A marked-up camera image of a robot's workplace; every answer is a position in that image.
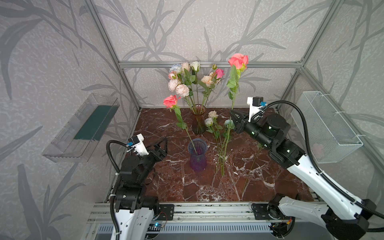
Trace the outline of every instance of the amber vase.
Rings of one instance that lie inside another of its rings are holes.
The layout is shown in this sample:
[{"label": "amber vase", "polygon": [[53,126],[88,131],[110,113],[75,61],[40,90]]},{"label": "amber vase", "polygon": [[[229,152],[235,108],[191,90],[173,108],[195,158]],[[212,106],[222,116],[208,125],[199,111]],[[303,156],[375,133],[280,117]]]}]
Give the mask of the amber vase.
[{"label": "amber vase", "polygon": [[196,104],[195,107],[191,109],[191,111],[193,114],[192,132],[194,134],[202,134],[205,132],[205,107],[201,104]]}]

